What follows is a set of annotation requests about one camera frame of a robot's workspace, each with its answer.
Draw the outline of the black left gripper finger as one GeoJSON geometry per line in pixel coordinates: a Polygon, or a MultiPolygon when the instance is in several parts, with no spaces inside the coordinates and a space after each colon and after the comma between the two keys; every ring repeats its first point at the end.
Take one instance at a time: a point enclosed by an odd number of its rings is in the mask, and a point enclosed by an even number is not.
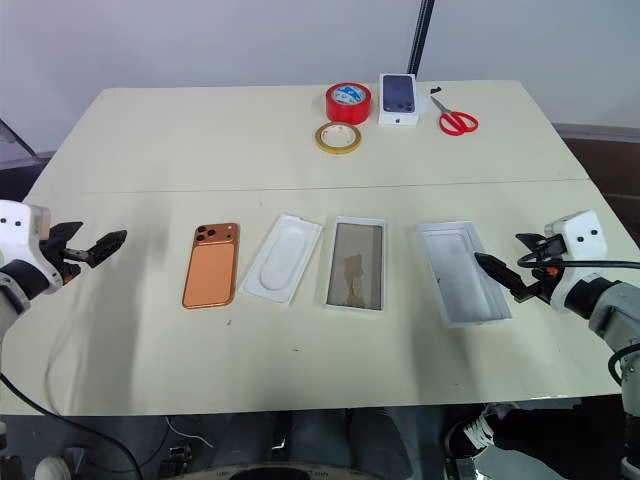
{"type": "Polygon", "coordinates": [[[50,229],[49,242],[53,245],[66,246],[82,226],[82,222],[59,223],[50,229]]]}
{"type": "Polygon", "coordinates": [[[126,230],[109,232],[87,251],[85,262],[91,268],[97,267],[122,247],[126,237],[126,230]]]}

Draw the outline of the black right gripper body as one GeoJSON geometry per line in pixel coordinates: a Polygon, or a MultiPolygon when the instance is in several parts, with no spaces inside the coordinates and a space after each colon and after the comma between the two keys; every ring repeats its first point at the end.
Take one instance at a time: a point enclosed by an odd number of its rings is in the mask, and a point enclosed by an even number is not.
{"type": "Polygon", "coordinates": [[[519,267],[529,269],[536,281],[526,285],[526,290],[519,296],[513,296],[517,302],[524,302],[531,298],[538,298],[543,302],[550,302],[551,296],[562,279],[564,268],[558,266],[562,255],[567,252],[564,240],[560,234],[545,237],[546,242],[537,250],[530,251],[517,260],[519,267]]]}

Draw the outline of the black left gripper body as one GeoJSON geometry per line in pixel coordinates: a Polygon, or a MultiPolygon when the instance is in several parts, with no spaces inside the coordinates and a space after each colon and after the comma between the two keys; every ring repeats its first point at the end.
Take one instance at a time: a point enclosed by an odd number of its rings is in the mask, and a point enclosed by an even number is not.
{"type": "Polygon", "coordinates": [[[88,251],[69,249],[67,242],[67,239],[54,237],[43,242],[43,255],[55,268],[62,285],[68,284],[81,273],[81,263],[94,267],[94,258],[88,251]]]}

